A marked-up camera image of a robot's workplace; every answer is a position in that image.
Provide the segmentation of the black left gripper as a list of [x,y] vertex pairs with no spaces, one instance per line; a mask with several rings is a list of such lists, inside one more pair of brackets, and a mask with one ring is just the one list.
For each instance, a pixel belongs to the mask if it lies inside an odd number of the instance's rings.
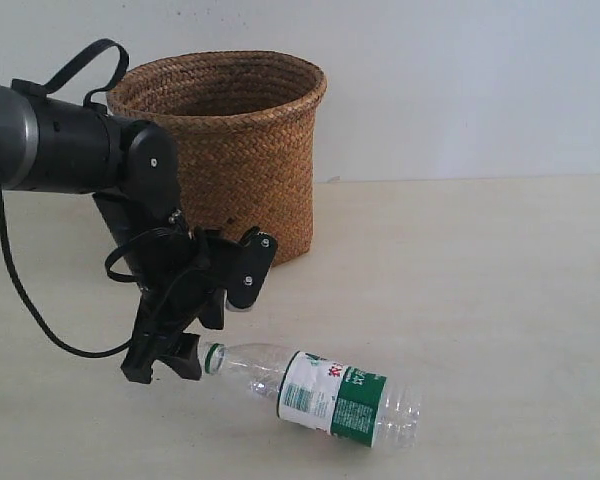
[[224,293],[211,275],[212,236],[191,232],[177,192],[97,192],[93,200],[116,244],[105,259],[107,276],[140,291],[122,373],[149,384],[158,360],[182,379],[200,380],[200,336],[176,337],[194,319],[210,330],[225,326]]

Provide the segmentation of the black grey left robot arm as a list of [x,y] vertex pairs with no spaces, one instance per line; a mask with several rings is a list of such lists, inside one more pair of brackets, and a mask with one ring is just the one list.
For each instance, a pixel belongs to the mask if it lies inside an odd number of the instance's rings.
[[5,223],[8,191],[88,194],[115,248],[107,275],[131,283],[140,301],[120,347],[124,376],[148,384],[161,362],[201,378],[200,339],[189,325],[218,330],[236,245],[190,226],[181,206],[176,146],[158,125],[108,114],[91,102],[52,99],[37,84],[0,85],[0,242],[14,268]]

